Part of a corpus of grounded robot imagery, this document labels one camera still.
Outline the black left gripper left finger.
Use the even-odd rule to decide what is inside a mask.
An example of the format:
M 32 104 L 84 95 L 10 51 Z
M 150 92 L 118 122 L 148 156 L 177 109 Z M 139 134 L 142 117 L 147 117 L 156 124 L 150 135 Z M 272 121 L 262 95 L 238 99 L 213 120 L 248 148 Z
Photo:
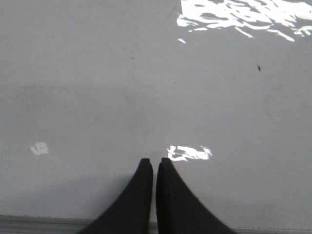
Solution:
M 142 158 L 117 199 L 80 234 L 147 234 L 153 193 L 153 168 Z

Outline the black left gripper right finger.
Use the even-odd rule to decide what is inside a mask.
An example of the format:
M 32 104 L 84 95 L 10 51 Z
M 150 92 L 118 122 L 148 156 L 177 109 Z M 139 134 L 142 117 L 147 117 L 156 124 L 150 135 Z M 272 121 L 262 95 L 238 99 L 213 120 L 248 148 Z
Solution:
M 168 158 L 158 167 L 156 216 L 160 234 L 235 233 L 196 198 Z

